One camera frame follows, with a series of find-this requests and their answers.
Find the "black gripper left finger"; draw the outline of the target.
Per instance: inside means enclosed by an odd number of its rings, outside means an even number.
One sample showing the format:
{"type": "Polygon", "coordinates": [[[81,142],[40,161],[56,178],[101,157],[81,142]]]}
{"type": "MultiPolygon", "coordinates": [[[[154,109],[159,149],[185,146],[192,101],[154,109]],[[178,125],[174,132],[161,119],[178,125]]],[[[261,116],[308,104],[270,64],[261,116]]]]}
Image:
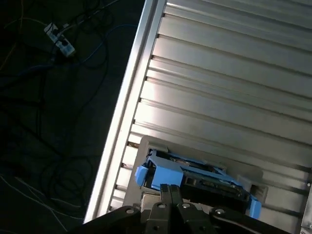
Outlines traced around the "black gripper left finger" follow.
{"type": "Polygon", "coordinates": [[[168,234],[172,211],[171,186],[160,186],[161,201],[141,212],[123,206],[82,226],[84,234],[168,234]]]}

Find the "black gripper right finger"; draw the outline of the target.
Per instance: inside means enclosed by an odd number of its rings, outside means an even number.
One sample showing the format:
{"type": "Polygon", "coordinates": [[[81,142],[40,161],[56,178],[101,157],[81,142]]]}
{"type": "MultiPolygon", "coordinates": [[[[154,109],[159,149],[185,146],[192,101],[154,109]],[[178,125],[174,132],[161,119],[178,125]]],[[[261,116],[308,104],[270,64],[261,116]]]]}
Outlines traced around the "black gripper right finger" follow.
{"type": "Polygon", "coordinates": [[[180,188],[171,186],[172,202],[178,211],[186,234],[285,234],[286,231],[225,207],[212,208],[209,213],[185,203],[180,188]]]}

